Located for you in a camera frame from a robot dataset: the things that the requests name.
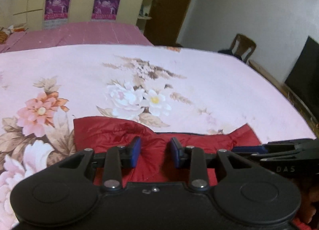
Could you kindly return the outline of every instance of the bed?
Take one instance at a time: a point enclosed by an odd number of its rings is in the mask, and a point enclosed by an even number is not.
[[[29,33],[0,54],[1,230],[17,222],[9,203],[14,185],[76,151],[74,118],[116,117],[156,132],[211,135],[249,124],[262,143],[315,138],[290,103],[236,58],[153,47],[120,24],[108,25],[115,39],[99,23],[86,26],[97,32],[77,24]],[[72,33],[84,44],[72,45],[79,44]]]
[[[152,45],[134,25],[79,22],[52,30],[13,33],[6,44],[0,44],[0,53],[73,44]]]

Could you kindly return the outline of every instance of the floral pattern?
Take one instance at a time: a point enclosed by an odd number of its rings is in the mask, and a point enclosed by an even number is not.
[[[180,47],[172,47],[172,46],[166,46],[165,47],[167,50],[173,51],[173,52],[181,52],[181,48]]]
[[[10,205],[10,193],[21,180],[47,167],[47,157],[54,149],[50,144],[36,140],[28,144],[23,154],[22,162],[6,155],[4,169],[0,175],[0,230],[9,230],[18,220]]]
[[[184,105],[196,110],[196,119],[207,125],[209,134],[223,133],[222,129],[214,130],[215,119],[207,108],[197,109],[192,100],[174,89],[174,82],[186,79],[185,76],[138,58],[116,56],[115,59],[121,64],[103,63],[103,66],[125,71],[130,79],[124,80],[120,76],[113,80],[108,78],[102,92],[106,104],[103,108],[97,106],[102,116],[167,128],[170,127],[165,122],[167,116],[175,112],[178,106]],[[4,80],[4,73],[0,72],[0,83]],[[54,76],[35,82],[33,87],[37,92],[33,98],[26,99],[25,105],[18,107],[12,117],[2,119],[0,230],[9,230],[18,222],[10,205],[10,193],[14,186],[75,153],[74,131],[69,126],[69,100],[60,97],[59,89],[62,86],[57,81],[58,77]]]
[[[173,89],[173,86],[167,83],[162,89],[153,89],[146,86],[146,81],[159,78],[186,79],[186,77],[141,59],[121,56],[119,58],[124,61],[124,64],[117,66],[103,63],[103,66],[112,69],[132,70],[133,83],[112,80],[106,87],[106,99],[111,100],[114,107],[106,109],[97,107],[98,111],[106,117],[130,119],[152,127],[168,127],[169,125],[163,123],[160,117],[162,115],[168,116],[172,110],[172,107],[167,103],[165,91]],[[193,104],[189,99],[176,92],[168,94],[168,96],[175,101],[188,105]]]
[[[65,106],[59,97],[57,77],[34,84],[43,89],[25,102],[17,117],[2,119],[0,135],[0,230],[18,221],[10,205],[10,193],[21,180],[75,153]]]

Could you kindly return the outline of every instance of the wooden door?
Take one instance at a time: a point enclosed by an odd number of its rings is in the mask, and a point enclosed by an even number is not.
[[[154,0],[144,35],[154,45],[175,46],[190,0]]]

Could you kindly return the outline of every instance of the pink flower print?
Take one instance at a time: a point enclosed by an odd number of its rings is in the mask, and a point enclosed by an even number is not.
[[[36,137],[42,137],[45,135],[44,125],[54,127],[53,116],[58,107],[57,98],[41,92],[37,98],[28,100],[26,107],[17,112],[17,125],[23,128],[22,133],[25,136],[34,133]]]

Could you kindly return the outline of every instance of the pink mattress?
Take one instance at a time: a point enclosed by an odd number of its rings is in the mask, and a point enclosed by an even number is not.
[[[57,29],[13,33],[0,53],[73,44],[152,45],[134,25],[113,22],[80,22]]]

